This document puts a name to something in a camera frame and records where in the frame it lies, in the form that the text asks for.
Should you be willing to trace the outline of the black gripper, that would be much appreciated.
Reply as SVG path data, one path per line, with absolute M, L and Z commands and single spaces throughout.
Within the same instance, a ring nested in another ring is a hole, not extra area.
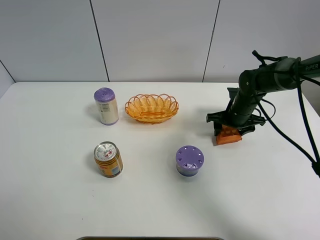
M 244 136 L 256 130 L 255 125 L 264 125 L 266 119 L 262 116 L 254 115 L 253 111 L 258 103 L 266 95 L 260 93 L 256 98 L 245 96 L 239 88 L 228 87 L 229 103 L 224 111 L 208 113 L 206 122 L 213 122 L 214 136 L 217 137 L 222 131 L 222 125 L 238 129 L 238 133 Z

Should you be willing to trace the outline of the dark green robot arm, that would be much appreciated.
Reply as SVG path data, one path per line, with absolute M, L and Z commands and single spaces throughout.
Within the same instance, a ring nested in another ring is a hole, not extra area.
M 295 67 L 305 77 L 320 76 L 320 56 L 302 61 L 295 58 L 267 57 L 254 52 L 261 62 L 257 69 L 243 71 L 238 80 L 238 87 L 228 87 L 229 103 L 224 111 L 209 113 L 206 121 L 213 122 L 214 135 L 218 136 L 223 127 L 237 129 L 242 136 L 255 131 L 256 125 L 267 121 L 253 112 L 267 93 L 293 90 L 297 88 Z

